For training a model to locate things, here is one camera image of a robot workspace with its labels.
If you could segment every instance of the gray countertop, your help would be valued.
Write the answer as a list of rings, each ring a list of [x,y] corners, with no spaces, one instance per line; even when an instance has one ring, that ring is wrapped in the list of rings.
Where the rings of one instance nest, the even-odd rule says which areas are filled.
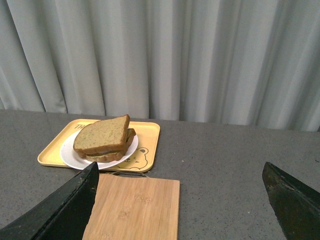
[[[105,116],[0,110],[0,228],[78,170],[47,167],[39,153],[72,120]],[[320,191],[320,132],[155,119],[151,178],[180,181],[178,239],[285,240],[262,180],[271,162]]]

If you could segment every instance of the curtain fold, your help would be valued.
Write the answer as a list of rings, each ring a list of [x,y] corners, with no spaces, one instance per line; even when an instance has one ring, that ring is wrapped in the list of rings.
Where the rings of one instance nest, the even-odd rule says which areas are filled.
[[[320,0],[0,0],[0,52],[0,109],[320,126]]]

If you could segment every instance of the bread crust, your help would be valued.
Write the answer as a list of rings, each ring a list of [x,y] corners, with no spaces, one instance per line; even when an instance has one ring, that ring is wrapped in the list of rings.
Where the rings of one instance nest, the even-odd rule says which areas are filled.
[[[117,119],[124,118],[125,122],[122,127],[121,131],[121,140],[119,144],[108,144],[108,145],[100,145],[100,146],[93,146],[93,147],[87,147],[87,148],[82,148],[78,146],[78,143],[81,138],[86,138],[84,137],[85,134],[88,134],[90,130],[94,129],[95,126],[101,124],[101,121],[108,121],[108,120],[113,120],[116,121]],[[102,152],[107,152],[107,151],[122,151],[126,148],[126,139],[127,139],[127,129],[129,127],[130,123],[130,116],[128,114],[124,116],[119,116],[113,119],[106,119],[106,120],[101,120],[97,121],[95,123],[89,124],[85,126],[80,133],[76,136],[74,143],[73,143],[73,149],[76,151],[79,156],[84,156],[88,154],[95,154],[95,153],[102,153]]]

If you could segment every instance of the bread slice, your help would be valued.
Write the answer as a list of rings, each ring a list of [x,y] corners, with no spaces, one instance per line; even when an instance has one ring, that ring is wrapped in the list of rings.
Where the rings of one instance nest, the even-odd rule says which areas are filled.
[[[121,151],[109,151],[106,153],[88,154],[83,156],[83,158],[87,159],[88,161],[98,162],[98,163],[109,163],[112,161],[119,161],[128,151],[128,148],[132,144],[135,135],[136,135],[136,131],[133,128],[128,128],[125,149]]]
[[[85,126],[76,136],[73,149],[80,156],[122,151],[126,148],[129,115],[100,120]]]

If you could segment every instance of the bamboo cutting board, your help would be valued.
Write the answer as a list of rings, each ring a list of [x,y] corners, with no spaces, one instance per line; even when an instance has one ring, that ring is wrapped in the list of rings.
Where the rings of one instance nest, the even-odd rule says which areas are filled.
[[[100,173],[83,240],[176,240],[180,182]]]

